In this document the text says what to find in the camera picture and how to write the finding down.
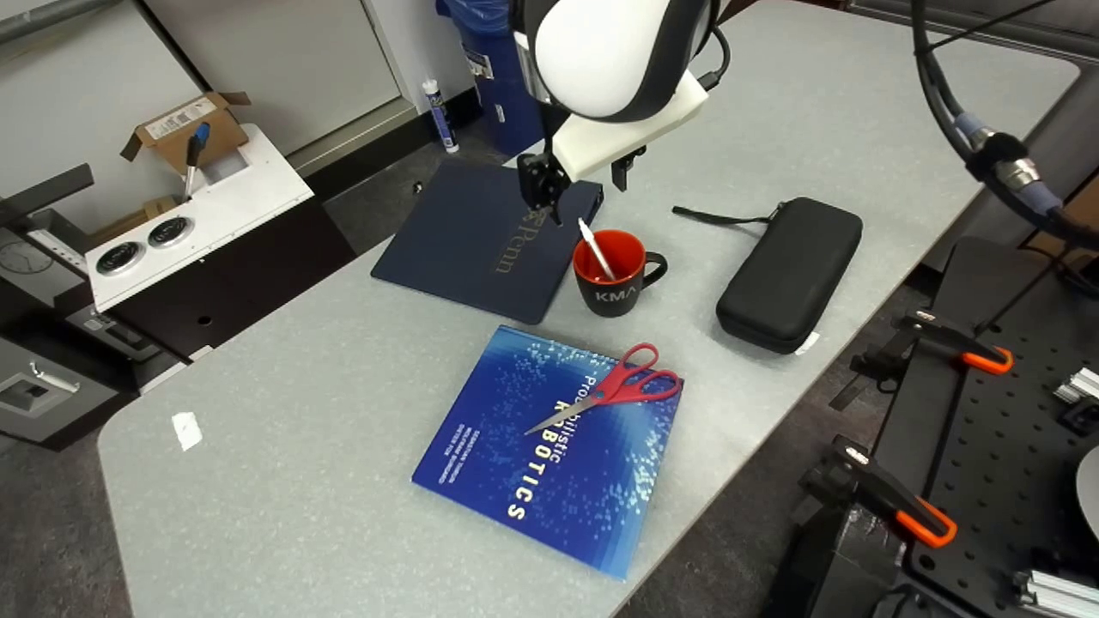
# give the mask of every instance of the red mug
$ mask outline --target red mug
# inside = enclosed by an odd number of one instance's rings
[[[628,314],[639,302],[641,288],[665,275],[665,256],[647,251],[647,245],[628,230],[594,230],[594,245],[609,256],[616,279],[605,275],[585,242],[574,251],[574,275],[587,309],[597,316]]]

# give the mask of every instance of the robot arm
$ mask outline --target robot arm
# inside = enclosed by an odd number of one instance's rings
[[[720,0],[510,0],[525,85],[544,104],[547,151],[520,157],[529,206],[628,160],[702,110],[691,58],[719,36]]]

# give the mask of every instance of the white table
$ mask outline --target white table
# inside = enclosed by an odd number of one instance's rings
[[[138,614],[612,614],[974,196],[934,132],[897,24],[769,0],[727,24],[731,73],[694,123],[609,188],[594,226],[639,230],[668,275],[621,321],[566,283],[539,325],[597,350],[660,345],[687,373],[639,559],[609,581],[410,473],[501,321],[382,285],[382,248],[122,409],[101,436]],[[951,45],[963,104],[1027,133],[1066,62]],[[777,356],[726,338],[714,300],[750,235],[672,204],[769,212],[815,196],[864,220],[822,345]],[[177,451],[175,412],[201,442]]]

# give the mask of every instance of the black case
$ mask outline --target black case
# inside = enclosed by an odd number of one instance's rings
[[[781,204],[719,300],[726,333],[793,355],[817,325],[863,242],[863,220],[817,199]]]

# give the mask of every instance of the floor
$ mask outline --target floor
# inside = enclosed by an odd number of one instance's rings
[[[476,147],[485,143],[479,127],[461,137],[465,157],[495,157],[490,147]],[[348,192],[328,196],[326,212],[352,251],[368,251],[402,222],[441,160],[441,147],[427,143]],[[852,350],[886,340],[888,323],[922,302],[922,292],[901,288]],[[625,618],[750,618],[761,611],[802,506],[798,488],[800,473],[831,436],[872,442],[882,424],[886,397],[872,388],[844,412],[829,405],[852,378],[844,369],[847,355],[802,394],[752,464],[641,584],[633,603],[621,609]],[[129,614],[96,464],[96,436],[60,454],[0,442],[0,618],[23,614]]]

